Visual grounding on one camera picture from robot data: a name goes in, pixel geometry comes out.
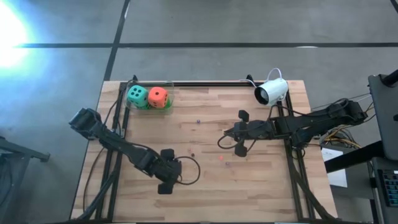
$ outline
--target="concrete floor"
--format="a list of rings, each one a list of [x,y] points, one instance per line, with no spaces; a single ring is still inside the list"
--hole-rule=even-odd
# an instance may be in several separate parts
[[[30,43],[112,43],[123,2],[5,1]],[[397,42],[397,21],[388,0],[132,0],[121,42]],[[18,64],[0,67],[0,136],[51,153],[48,163],[30,163],[16,222],[68,219],[87,146],[68,121],[96,107],[110,51],[27,49]],[[262,79],[279,67],[305,81],[316,107],[367,93],[367,77],[397,69],[397,55],[387,47],[119,49],[111,80]],[[362,145],[379,139],[375,119],[352,132]],[[340,218],[371,220],[366,202],[335,200]]]

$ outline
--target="white paper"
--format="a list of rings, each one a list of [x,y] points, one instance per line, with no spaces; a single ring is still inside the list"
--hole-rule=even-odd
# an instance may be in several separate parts
[[[322,149],[322,157],[324,161],[328,161],[334,157],[338,157],[343,155],[343,152],[323,148]],[[347,187],[347,177],[346,177],[346,170],[341,169],[338,171],[334,171],[328,174],[329,184],[339,187]]]

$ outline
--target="bright light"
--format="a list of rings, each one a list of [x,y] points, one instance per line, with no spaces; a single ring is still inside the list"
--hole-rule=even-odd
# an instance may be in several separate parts
[[[25,27],[16,15],[0,1],[0,67],[16,65],[26,54],[27,49],[14,48],[26,43]]]

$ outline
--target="green die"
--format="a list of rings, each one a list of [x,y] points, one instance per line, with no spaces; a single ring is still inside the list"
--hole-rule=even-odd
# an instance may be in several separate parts
[[[127,100],[137,108],[146,107],[148,105],[148,90],[139,85],[134,85],[127,93]]]

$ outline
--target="white cable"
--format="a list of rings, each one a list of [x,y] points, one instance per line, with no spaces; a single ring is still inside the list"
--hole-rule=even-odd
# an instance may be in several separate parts
[[[252,80],[241,79],[241,80],[239,80],[239,81],[241,81],[241,82],[243,82],[243,81],[251,82],[251,84],[252,84],[254,87],[257,87],[256,84],[254,84],[254,82],[253,82]]]
[[[361,98],[361,99],[357,100],[357,102],[359,102],[359,101],[361,101],[361,100],[365,100],[366,98],[369,98],[369,97],[371,97],[371,96],[372,96],[372,95],[365,96],[364,98]]]
[[[270,77],[271,73],[272,73],[274,70],[278,70],[278,72],[279,72],[279,77],[282,78],[282,72],[280,71],[280,69],[279,69],[279,68],[273,68],[273,69],[271,69],[271,71],[269,71],[266,82],[269,80],[269,77]]]

